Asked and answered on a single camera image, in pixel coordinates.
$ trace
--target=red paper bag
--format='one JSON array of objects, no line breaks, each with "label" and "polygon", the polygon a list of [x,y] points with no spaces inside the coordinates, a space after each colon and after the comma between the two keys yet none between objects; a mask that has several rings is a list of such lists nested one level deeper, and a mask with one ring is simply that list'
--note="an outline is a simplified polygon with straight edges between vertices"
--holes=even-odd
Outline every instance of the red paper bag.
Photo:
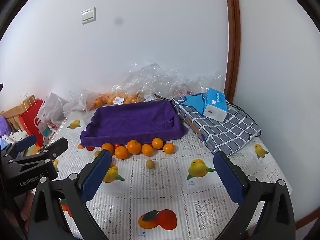
[{"label": "red paper bag", "polygon": [[39,112],[39,109],[42,105],[42,100],[37,100],[35,103],[30,106],[23,114],[19,116],[19,120],[23,126],[23,128],[26,130],[28,135],[35,134],[37,137],[37,143],[36,145],[38,147],[42,147],[43,145],[43,136],[40,133],[38,127],[35,126],[35,118]]}]

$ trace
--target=purple towel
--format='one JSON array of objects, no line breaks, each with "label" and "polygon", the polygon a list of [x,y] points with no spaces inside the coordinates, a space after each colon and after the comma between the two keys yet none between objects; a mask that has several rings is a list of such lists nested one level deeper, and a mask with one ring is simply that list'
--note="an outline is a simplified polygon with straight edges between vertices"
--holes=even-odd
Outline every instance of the purple towel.
[{"label": "purple towel", "polygon": [[166,100],[100,107],[91,121],[80,136],[84,147],[126,145],[130,140],[146,144],[156,137],[176,140],[188,132]]}]

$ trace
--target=checkered fabric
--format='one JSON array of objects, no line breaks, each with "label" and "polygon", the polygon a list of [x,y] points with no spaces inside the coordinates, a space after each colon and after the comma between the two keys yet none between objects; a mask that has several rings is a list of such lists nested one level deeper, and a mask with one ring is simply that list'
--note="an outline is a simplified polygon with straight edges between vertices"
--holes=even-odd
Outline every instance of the checkered fabric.
[{"label": "checkered fabric", "polygon": [[183,119],[206,147],[214,154],[223,151],[230,156],[244,147],[257,135],[260,128],[249,118],[229,108],[224,122],[218,122],[201,115],[195,108],[181,105],[186,100],[185,96],[172,99],[179,117]]}]

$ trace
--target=light switch panel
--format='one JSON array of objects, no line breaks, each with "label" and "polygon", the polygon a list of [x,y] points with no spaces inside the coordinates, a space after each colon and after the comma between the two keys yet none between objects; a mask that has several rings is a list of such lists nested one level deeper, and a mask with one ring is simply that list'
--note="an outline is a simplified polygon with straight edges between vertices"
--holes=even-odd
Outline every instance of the light switch panel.
[{"label": "light switch panel", "polygon": [[91,8],[81,12],[81,22],[86,24],[96,20],[96,8]]}]

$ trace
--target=white plastic bag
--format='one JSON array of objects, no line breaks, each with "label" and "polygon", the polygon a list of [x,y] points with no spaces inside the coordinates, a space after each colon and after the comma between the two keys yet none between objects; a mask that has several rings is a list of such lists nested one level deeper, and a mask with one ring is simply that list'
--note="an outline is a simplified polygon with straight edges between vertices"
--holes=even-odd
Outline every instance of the white plastic bag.
[{"label": "white plastic bag", "polygon": [[54,93],[46,97],[39,109],[37,117],[47,124],[51,131],[56,132],[58,127],[65,119],[63,115],[63,106],[67,101]]}]

